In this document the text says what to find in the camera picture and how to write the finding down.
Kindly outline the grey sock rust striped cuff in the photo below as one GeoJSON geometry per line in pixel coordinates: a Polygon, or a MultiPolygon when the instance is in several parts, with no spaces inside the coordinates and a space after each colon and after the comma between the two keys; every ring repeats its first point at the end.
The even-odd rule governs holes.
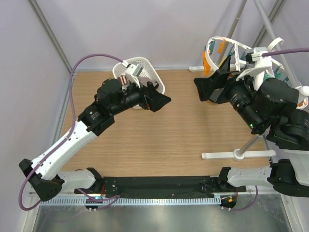
{"type": "Polygon", "coordinates": [[[123,86],[123,87],[130,84],[130,81],[127,79],[127,77],[125,75],[120,75],[117,79],[119,80],[121,86],[123,86]]]}

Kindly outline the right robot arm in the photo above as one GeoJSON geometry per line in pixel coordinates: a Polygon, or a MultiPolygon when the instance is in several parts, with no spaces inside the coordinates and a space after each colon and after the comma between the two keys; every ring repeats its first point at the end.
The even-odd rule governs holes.
{"type": "Polygon", "coordinates": [[[216,104],[230,103],[251,129],[252,134],[269,131],[266,139],[296,157],[298,151],[309,151],[309,114],[298,109],[299,91],[276,78],[262,82],[254,89],[253,77],[238,80],[229,71],[217,70],[209,78],[195,78],[200,101],[210,100],[221,91],[216,104]]]}

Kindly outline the white round clip hanger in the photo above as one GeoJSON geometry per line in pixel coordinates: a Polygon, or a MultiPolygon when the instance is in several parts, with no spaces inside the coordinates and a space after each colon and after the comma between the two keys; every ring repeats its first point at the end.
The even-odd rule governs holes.
{"type": "MultiPolygon", "coordinates": [[[[223,46],[224,45],[231,44],[231,48],[230,48],[228,55],[232,56],[231,62],[236,65],[236,71],[235,72],[241,73],[243,71],[243,69],[246,67],[244,52],[246,50],[251,49],[251,47],[244,45],[244,44],[242,44],[238,41],[235,41],[233,39],[229,39],[227,37],[214,36],[214,37],[211,37],[208,40],[208,44],[206,45],[205,51],[203,53],[203,56],[204,56],[204,58],[203,58],[204,74],[205,75],[208,74],[209,77],[210,77],[216,70],[219,70],[218,65],[216,63],[214,63],[213,60],[211,59],[211,55],[212,55],[213,48],[215,46],[216,41],[222,41],[222,43],[220,44],[220,47],[219,47],[219,51],[218,51],[219,53],[223,52],[223,46]]],[[[284,40],[282,38],[278,37],[278,38],[274,39],[269,44],[268,47],[266,47],[266,49],[268,51],[268,55],[271,55],[271,57],[272,57],[272,63],[273,63],[272,69],[273,69],[274,74],[275,74],[274,78],[280,78],[282,73],[287,73],[284,66],[280,62],[278,62],[277,60],[275,60],[273,58],[274,55],[280,54],[277,50],[275,50],[275,47],[277,45],[282,44],[283,42],[284,42],[284,40]]],[[[270,77],[268,77],[268,75],[265,74],[264,81],[267,78],[270,78],[270,77]]],[[[259,87],[262,85],[262,83],[258,84],[253,79],[252,91],[257,91],[259,89],[259,87]]]]}

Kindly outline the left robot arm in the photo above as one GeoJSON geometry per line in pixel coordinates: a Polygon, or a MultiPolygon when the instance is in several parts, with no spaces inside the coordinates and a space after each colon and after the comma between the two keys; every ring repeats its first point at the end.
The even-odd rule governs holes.
{"type": "Polygon", "coordinates": [[[115,115],[136,105],[156,112],[170,101],[171,98],[159,93],[152,82],[140,87],[131,83],[123,90],[117,79],[107,79],[97,89],[94,102],[84,109],[64,136],[39,157],[22,160],[19,167],[43,202],[68,190],[98,193],[103,177],[94,168],[75,172],[62,172],[61,168],[83,146],[110,127],[115,115]]]}

